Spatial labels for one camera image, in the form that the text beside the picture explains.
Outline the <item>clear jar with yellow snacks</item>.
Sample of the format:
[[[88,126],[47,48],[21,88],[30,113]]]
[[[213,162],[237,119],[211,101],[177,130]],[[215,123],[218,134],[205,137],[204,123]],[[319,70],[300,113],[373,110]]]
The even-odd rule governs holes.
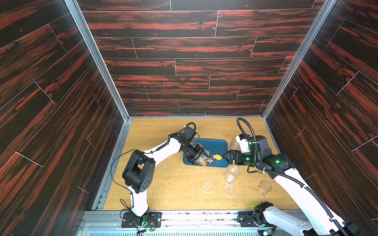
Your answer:
[[[198,164],[198,165],[206,166],[206,165],[208,164],[207,161],[208,161],[208,156],[205,155],[205,154],[201,154],[201,155],[197,158],[197,160],[196,160],[195,162],[196,162],[196,164]]]

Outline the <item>clear round jar lid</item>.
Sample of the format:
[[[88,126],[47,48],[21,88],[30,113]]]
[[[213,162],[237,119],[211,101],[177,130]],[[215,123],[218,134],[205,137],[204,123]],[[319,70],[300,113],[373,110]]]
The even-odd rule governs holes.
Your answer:
[[[272,184],[269,181],[261,181],[259,183],[259,188],[263,191],[264,194],[269,193],[273,190]]]

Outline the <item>clear plastic cookie jar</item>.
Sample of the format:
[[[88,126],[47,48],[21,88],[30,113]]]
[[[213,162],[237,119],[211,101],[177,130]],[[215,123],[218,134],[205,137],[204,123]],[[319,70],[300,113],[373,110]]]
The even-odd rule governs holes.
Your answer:
[[[237,142],[237,138],[234,137],[229,145],[229,150],[241,150],[240,144]]]

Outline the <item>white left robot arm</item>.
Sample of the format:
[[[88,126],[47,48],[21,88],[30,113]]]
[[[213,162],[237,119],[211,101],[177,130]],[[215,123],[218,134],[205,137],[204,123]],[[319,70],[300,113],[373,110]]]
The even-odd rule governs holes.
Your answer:
[[[214,162],[200,143],[193,143],[197,135],[196,124],[190,122],[183,129],[168,134],[164,143],[150,150],[131,149],[132,154],[122,173],[124,185],[116,182],[114,175],[110,174],[113,183],[130,193],[131,205],[125,205],[125,208],[132,224],[138,229],[144,227],[149,220],[147,189],[152,184],[157,165],[179,152],[186,155],[191,165],[206,166]]]

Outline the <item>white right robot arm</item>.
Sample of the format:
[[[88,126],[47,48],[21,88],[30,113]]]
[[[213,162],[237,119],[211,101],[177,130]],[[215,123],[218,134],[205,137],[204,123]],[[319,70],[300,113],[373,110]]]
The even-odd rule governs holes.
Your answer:
[[[245,227],[249,223],[260,228],[280,228],[292,236],[358,236],[360,229],[355,223],[345,222],[318,196],[283,154],[274,155],[265,137],[255,135],[252,126],[244,118],[237,118],[245,130],[236,137],[240,150],[230,150],[223,157],[230,163],[247,166],[249,174],[268,174],[296,202],[305,214],[300,220],[275,207],[270,202],[262,202],[254,207],[251,214],[239,214],[238,222]]]

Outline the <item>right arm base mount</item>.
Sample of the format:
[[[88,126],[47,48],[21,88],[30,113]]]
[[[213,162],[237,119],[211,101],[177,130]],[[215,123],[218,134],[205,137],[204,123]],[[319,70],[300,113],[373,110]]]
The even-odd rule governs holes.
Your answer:
[[[241,224],[241,227],[258,227],[260,236],[271,236],[275,233],[277,226],[267,222],[264,212],[268,207],[274,205],[270,202],[262,202],[254,207],[253,211],[239,212],[237,216],[237,222]]]

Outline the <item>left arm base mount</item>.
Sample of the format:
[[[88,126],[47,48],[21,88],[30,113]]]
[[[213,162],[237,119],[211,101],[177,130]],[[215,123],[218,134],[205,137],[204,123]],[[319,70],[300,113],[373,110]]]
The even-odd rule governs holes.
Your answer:
[[[161,227],[162,212],[150,211],[149,209],[137,216],[131,210],[126,211],[122,217],[121,228],[136,228],[138,230],[151,230]]]

